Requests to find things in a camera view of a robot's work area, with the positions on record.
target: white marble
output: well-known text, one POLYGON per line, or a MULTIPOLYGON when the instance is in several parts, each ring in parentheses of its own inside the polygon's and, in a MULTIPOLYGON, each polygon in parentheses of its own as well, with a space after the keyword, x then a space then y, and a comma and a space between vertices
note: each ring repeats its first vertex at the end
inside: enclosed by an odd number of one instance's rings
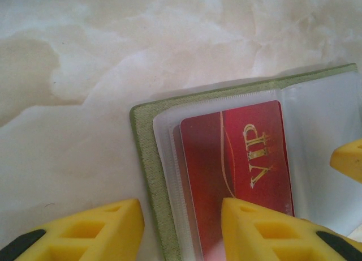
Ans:
POLYGON ((0 247, 139 198, 128 112, 158 94, 299 67, 362 67, 362 0, 0 0, 0 247))

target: table surface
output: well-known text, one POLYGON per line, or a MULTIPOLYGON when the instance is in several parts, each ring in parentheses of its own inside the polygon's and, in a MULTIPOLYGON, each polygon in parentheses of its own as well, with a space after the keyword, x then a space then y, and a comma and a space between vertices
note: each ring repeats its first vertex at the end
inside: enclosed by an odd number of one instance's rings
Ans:
POLYGON ((139 198, 137 259, 161 260, 130 108, 227 80, 362 67, 361 5, 0 0, 0 247, 58 217, 139 198))

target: red card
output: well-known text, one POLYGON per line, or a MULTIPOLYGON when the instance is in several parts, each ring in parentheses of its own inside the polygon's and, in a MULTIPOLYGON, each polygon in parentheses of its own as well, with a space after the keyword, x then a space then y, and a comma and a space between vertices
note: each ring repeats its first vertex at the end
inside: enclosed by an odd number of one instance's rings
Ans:
POLYGON ((187 118, 180 131, 205 261, 226 260, 223 198, 234 196, 293 215, 278 101, 187 118))

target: green felt cover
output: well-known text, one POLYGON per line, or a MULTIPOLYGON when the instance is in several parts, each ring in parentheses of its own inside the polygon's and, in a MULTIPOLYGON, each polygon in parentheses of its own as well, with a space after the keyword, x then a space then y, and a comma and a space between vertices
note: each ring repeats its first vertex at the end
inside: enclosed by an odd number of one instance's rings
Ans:
POLYGON ((165 100, 136 105, 132 108, 130 112, 132 131, 148 187, 149 199, 158 236, 160 238, 162 252, 166 261, 181 261, 182 259, 167 193, 165 176, 163 174, 162 164, 158 155, 156 140, 153 133, 153 118, 166 109, 180 104, 275 88, 285 88, 292 84, 316 80, 349 71, 357 71, 357 65, 352 63, 330 69, 266 80, 263 82, 242 84, 186 96, 172 97, 165 100))

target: gold lettering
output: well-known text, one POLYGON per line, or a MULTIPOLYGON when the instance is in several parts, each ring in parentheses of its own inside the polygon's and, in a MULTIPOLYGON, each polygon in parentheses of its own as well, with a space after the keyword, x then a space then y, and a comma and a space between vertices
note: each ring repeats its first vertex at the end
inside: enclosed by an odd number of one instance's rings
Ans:
POLYGON ((258 151, 254 151, 254 152, 248 152, 248 161, 258 158, 263 155, 267 155, 267 154, 268 154, 268 151, 266 150, 266 148, 259 149, 258 151))
POLYGON ((269 168, 263 168, 263 167, 261 167, 261 166, 253 166, 253 165, 251 165, 250 163, 249 163, 249 172, 251 172, 251 170, 252 169, 259 169, 259 170, 261 170, 260 172, 259 172, 259 174, 254 178, 254 177, 251 177, 250 178, 250 186, 251 186, 251 188, 253 189, 254 188, 254 186, 255 186, 255 184, 256 184, 256 182, 257 181, 259 181, 259 179, 261 178, 261 177, 263 177, 264 175, 265 175, 265 173, 267 173, 270 169, 272 169, 272 166, 271 167, 269 167, 269 168))
POLYGON ((244 141, 247 146, 247 150, 249 150, 249 146, 263 143, 266 145, 265 133, 263 132, 261 136, 258 136, 258 132, 253 124, 247 124, 244 128, 244 141), (255 138, 247 139, 248 132, 253 131, 255 133, 255 138))

